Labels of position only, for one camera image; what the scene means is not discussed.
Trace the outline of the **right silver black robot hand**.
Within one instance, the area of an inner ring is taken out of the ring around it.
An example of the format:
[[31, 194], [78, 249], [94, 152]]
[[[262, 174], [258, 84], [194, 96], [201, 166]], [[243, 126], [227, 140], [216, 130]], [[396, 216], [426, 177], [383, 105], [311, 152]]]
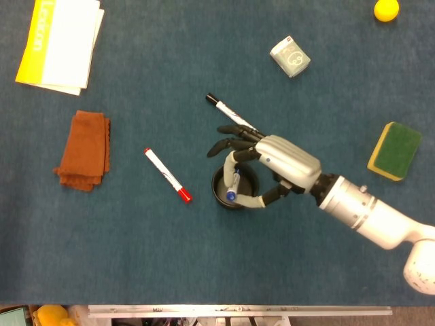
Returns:
[[220, 126], [217, 131], [233, 134], [213, 145], [207, 157], [231, 148], [224, 161], [224, 185], [234, 183], [237, 164], [257, 160], [274, 173], [277, 186], [261, 196], [238, 194], [235, 203], [251, 209], [261, 209], [287, 196], [290, 192], [308, 194], [321, 175], [320, 161], [288, 140], [276, 135], [264, 135], [245, 125]]

